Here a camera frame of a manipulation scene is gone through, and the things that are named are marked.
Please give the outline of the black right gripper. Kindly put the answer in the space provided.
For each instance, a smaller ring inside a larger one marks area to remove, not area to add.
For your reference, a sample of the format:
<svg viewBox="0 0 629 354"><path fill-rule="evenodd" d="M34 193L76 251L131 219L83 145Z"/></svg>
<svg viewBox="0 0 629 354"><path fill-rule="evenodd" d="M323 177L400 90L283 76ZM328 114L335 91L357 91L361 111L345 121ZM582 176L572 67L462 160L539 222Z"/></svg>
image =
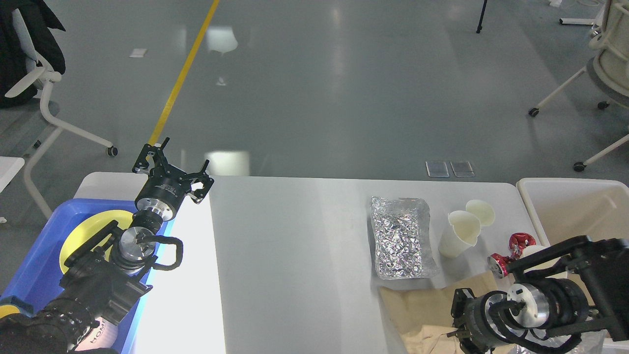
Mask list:
<svg viewBox="0 0 629 354"><path fill-rule="evenodd" d="M508 345L489 316L489 308L505 300L505 292L474 296L471 288L455 289L451 316L453 320L462 317L463 327L447 332L447 338L456 338L461 352L487 352Z"/></svg>

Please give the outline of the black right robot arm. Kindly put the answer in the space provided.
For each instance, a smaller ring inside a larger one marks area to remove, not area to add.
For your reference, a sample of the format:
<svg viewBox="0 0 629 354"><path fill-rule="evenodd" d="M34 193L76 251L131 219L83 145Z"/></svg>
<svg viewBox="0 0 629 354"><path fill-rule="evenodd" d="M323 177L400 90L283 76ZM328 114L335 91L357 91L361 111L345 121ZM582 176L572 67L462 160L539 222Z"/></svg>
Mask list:
<svg viewBox="0 0 629 354"><path fill-rule="evenodd" d="M501 262L495 273L513 277L507 291L474 296L455 290L450 314L465 354L485 354L507 345L537 354L566 354L586 332L606 331L628 340L628 241L575 236L537 252Z"/></svg>

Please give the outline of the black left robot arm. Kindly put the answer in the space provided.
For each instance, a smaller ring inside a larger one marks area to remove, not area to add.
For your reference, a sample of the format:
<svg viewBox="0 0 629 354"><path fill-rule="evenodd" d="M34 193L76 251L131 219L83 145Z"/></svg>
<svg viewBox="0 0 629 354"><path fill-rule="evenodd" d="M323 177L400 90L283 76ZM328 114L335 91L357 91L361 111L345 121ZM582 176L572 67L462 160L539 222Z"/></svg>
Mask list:
<svg viewBox="0 0 629 354"><path fill-rule="evenodd" d="M1 319L3 354L75 354L77 345L103 321L118 325L140 298L151 291L142 278L152 269L172 271L182 264L184 245L159 235L175 219L189 197L200 204L214 179L209 159L188 173L164 155L169 139L159 146L145 144L133 165L147 180L137 195L129 227L110 220L64 260L62 291L33 316L20 312Z"/></svg>

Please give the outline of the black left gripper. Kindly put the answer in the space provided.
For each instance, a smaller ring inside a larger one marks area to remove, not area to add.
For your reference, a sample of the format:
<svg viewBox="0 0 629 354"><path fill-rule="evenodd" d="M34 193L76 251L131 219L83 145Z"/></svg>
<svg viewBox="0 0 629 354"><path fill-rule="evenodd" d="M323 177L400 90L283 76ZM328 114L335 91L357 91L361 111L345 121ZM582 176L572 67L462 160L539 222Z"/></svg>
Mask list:
<svg viewBox="0 0 629 354"><path fill-rule="evenodd" d="M198 172L187 174L187 180L169 177L170 164L164 155L164 148L170 141L166 137L161 144L145 144L133 164L133 173L148 175L148 179L135 199L138 211L151 211L162 220L172 220L177 215L187 196L195 204L200 204L208 195L214 179L207 174L209 159L206 159Z"/></svg>

